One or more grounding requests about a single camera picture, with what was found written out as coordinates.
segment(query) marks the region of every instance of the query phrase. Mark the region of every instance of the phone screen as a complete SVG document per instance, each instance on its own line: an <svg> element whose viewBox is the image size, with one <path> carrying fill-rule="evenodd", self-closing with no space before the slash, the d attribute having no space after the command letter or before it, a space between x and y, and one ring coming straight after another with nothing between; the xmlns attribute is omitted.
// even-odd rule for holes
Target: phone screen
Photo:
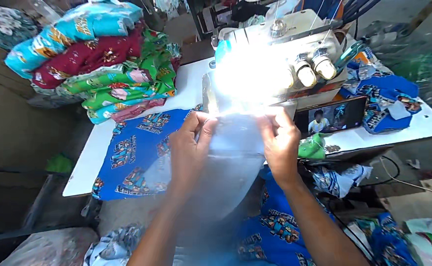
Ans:
<svg viewBox="0 0 432 266"><path fill-rule="evenodd" d="M328 106L297 111L295 125L307 138L315 133L333 133L339 130L354 128L362 124L366 97L359 97Z"/></svg>

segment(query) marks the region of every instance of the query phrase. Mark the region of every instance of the white table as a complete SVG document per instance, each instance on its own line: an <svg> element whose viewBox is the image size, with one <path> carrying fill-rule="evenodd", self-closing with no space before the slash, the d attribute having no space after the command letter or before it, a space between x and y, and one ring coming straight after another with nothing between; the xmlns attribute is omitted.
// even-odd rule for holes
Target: white table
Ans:
<svg viewBox="0 0 432 266"><path fill-rule="evenodd" d="M181 66L175 81L178 89L177 96L169 98L164 106L154 107L143 112L139 117L173 109L191 109L202 103L202 76L210 70L209 62L212 60L213 57ZM111 119L95 125L63 190L64 197L91 192L111 142L114 127L115 122ZM327 146L337 145L341 148L336 152L345 152L428 137L432 137L432 109L427 104L423 104L422 111L413 116L411 125L407 129L372 135L361 127L335 133L326 137L325 141Z"/></svg>

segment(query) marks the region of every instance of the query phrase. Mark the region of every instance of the person's left hand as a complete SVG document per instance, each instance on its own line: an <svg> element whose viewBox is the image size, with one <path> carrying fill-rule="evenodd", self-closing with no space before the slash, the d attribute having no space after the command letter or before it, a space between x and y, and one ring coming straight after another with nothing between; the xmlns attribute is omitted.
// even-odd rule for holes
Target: person's left hand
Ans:
<svg viewBox="0 0 432 266"><path fill-rule="evenodd" d="M172 180L169 192L172 196L189 198L205 165L216 124L217 119L209 114L192 112L181 129L170 134Z"/></svg>

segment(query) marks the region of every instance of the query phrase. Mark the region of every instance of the green fabric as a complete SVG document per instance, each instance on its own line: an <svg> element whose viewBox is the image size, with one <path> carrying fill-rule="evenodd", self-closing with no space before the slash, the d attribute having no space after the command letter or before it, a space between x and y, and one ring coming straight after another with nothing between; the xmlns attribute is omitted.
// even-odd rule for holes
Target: green fabric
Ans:
<svg viewBox="0 0 432 266"><path fill-rule="evenodd" d="M319 133L300 141L298 149L299 158L324 159L324 140Z"/></svg>
<svg viewBox="0 0 432 266"><path fill-rule="evenodd" d="M73 169L73 161L65 157L63 154L57 154L47 160L45 170L56 173L71 173Z"/></svg>
<svg viewBox="0 0 432 266"><path fill-rule="evenodd" d="M72 94L85 92L88 99L82 103L87 110L128 100L152 100L175 95L171 68L173 54L168 51L168 36L150 29L143 31L144 43L141 57L130 57L122 63L121 73L106 73L77 82L67 82L62 87Z"/></svg>

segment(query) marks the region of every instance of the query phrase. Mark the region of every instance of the hand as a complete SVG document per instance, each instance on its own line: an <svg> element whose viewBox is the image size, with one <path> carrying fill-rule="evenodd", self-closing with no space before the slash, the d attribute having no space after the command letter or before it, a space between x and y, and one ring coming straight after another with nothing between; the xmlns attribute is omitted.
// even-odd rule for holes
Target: hand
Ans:
<svg viewBox="0 0 432 266"><path fill-rule="evenodd" d="M300 130L283 107L269 107L266 115L257 118L265 145L265 158L272 170L273 178L282 188L298 182L298 146Z"/></svg>
<svg viewBox="0 0 432 266"><path fill-rule="evenodd" d="M209 142L216 124L217 119L210 117L209 114L192 112L181 129L170 134L172 181L169 190L171 195L186 199L190 196L205 165ZM201 133L196 143L195 135L199 131Z"/></svg>

